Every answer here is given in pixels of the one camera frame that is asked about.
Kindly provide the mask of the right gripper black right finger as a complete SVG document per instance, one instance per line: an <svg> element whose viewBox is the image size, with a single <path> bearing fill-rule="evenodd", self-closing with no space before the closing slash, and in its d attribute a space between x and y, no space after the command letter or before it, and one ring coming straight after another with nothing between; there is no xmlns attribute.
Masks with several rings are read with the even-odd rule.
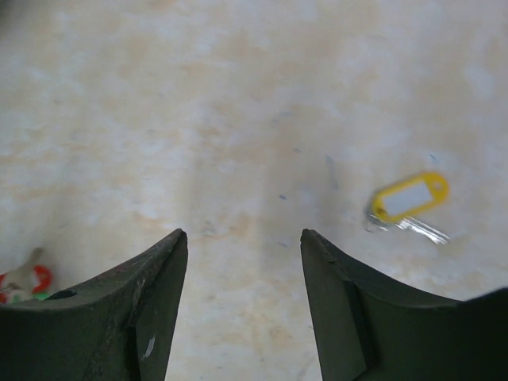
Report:
<svg viewBox="0 0 508 381"><path fill-rule="evenodd" d="M310 229L301 255L323 379L506 379L506 289L466 301L430 294Z"/></svg>

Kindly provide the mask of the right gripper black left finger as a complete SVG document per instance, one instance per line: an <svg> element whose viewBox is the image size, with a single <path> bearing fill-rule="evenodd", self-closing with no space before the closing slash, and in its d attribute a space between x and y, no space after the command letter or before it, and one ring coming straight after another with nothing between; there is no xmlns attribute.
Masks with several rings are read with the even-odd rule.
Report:
<svg viewBox="0 0 508 381"><path fill-rule="evenodd" d="M187 235L44 301L1 308L3 380L163 380L187 269Z"/></svg>

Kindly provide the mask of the green tag with key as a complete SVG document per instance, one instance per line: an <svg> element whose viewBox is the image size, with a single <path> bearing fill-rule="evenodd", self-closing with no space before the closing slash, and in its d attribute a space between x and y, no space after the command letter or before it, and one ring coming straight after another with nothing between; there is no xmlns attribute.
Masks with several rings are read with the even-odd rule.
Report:
<svg viewBox="0 0 508 381"><path fill-rule="evenodd" d="M47 293L36 293L36 294L26 294L21 293L20 291L9 294L7 302L9 304L30 301L30 300L45 300L48 297Z"/></svg>

